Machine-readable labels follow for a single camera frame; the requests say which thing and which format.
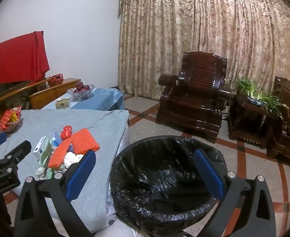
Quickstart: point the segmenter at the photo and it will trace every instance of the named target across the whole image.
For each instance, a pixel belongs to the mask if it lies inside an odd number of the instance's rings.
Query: dark wooden chair
[[[231,89],[224,85],[227,59],[212,53],[184,53],[179,76],[164,74],[159,85],[165,86],[160,97],[157,123],[177,125],[206,133],[215,143],[223,109]]]
[[[288,108],[281,107],[282,118],[272,122],[272,136],[267,146],[267,156],[275,158],[278,154],[290,160],[290,81],[285,78],[275,77],[274,94],[280,102]]]

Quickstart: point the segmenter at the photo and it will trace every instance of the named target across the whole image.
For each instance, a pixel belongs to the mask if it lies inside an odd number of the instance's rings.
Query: red apple
[[[77,90],[80,90],[83,86],[84,86],[84,83],[81,81],[77,82],[77,84],[76,84]]]

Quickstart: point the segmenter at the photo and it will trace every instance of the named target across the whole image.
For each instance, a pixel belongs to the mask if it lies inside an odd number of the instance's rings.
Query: black trash bag
[[[126,147],[111,169],[111,189],[118,216],[151,236],[179,236],[215,205],[193,162],[203,151],[227,173],[220,151],[193,138],[155,136]]]

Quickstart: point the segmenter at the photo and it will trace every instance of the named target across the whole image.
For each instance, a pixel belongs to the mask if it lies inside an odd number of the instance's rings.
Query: potted plant
[[[243,76],[233,81],[234,89],[239,93],[245,93],[247,100],[257,106],[263,106],[267,111],[271,111],[278,116],[281,116],[279,106],[284,106],[279,102],[278,98],[271,93],[264,93],[262,88],[259,88],[254,81],[249,77]]]

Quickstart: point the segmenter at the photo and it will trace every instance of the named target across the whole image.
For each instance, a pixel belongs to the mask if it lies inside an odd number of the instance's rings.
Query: beige tissue box
[[[66,109],[71,105],[70,98],[59,98],[56,103],[56,109]]]

